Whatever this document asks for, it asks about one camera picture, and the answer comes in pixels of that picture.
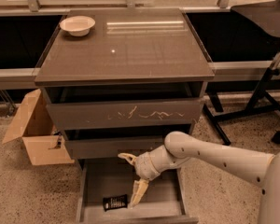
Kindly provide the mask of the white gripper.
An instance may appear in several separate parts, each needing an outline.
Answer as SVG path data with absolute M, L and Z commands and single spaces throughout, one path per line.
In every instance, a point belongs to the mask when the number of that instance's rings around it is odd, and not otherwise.
M 134 166 L 137 175 L 142 178 L 133 182 L 133 193 L 130 200 L 130 207 L 133 208 L 141 202 L 147 191 L 148 181 L 154 180 L 161 173 L 155 167 L 156 158 L 153 152 L 145 152 L 138 157 L 130 153 L 120 153 L 118 157 Z

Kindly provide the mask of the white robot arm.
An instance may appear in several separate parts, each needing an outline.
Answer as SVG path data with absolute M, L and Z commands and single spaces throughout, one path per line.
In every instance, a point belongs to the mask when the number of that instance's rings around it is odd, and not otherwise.
M 280 152 L 269 154 L 196 139 L 171 132 L 164 144 L 139 156 L 120 153 L 139 176 L 133 184 L 130 206 L 140 203 L 148 184 L 162 172 L 178 169 L 191 158 L 205 161 L 261 188 L 258 224 L 280 224 Z

